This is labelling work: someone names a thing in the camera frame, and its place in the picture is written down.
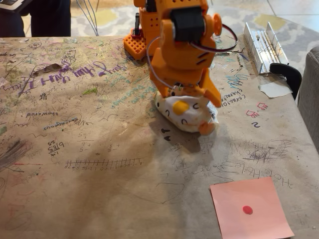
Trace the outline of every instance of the tile floor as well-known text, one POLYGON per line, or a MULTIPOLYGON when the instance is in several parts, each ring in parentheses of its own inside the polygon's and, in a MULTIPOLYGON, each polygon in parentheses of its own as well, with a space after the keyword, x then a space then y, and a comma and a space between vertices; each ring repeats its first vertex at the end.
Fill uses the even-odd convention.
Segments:
MULTIPOLYGON (((213 5, 245 8, 263 14, 275 15, 319 32, 319 0, 209 0, 213 5)), ((90 0, 94 11, 103 8, 133 4, 133 0, 90 0)), ((76 0, 71 0, 71 14, 82 14, 76 0)), ((31 37, 30 15, 23 17, 24 32, 31 37)))

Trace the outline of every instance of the white plush toy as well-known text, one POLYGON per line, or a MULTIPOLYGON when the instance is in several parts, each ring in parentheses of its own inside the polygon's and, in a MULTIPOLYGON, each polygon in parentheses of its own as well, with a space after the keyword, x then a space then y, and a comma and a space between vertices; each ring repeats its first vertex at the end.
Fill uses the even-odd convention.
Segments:
POLYGON ((217 109, 205 97, 169 96, 163 98, 159 92, 155 96, 155 106, 169 121, 187 132, 208 135, 218 123, 217 109))

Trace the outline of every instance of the patterned rug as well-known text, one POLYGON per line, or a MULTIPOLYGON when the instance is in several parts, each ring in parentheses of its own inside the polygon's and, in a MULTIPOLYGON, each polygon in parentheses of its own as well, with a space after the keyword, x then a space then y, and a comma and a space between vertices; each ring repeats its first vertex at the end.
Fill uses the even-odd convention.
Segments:
MULTIPOLYGON (((104 8, 96 12, 100 36, 124 36, 135 24, 136 7, 122 6, 104 8)), ((253 30, 265 29, 269 21, 277 34, 290 65, 303 74, 306 54, 319 45, 319 33, 301 25, 289 22, 279 17, 264 15, 241 8, 210 6, 208 13, 215 12, 222 16, 224 24, 230 26, 237 34, 244 31, 246 22, 253 30)), ((93 36, 94 32, 85 18, 80 15, 72 18, 72 36, 93 36)))

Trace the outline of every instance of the red sticker dot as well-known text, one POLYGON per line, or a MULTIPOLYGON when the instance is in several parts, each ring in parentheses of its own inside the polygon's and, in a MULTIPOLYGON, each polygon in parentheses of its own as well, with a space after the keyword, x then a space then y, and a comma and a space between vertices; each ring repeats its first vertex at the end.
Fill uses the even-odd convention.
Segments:
POLYGON ((253 209, 249 206, 244 206, 243 211, 244 211, 244 213, 249 214, 249 215, 253 214, 253 209))

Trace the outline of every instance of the person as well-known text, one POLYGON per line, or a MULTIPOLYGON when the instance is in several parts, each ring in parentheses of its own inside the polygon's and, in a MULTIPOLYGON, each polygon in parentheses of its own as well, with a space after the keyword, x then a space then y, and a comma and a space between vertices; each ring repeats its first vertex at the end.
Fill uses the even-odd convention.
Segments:
POLYGON ((32 37, 71 36, 70 0, 33 0, 20 12, 0 11, 0 37, 25 37, 21 16, 29 13, 32 37))

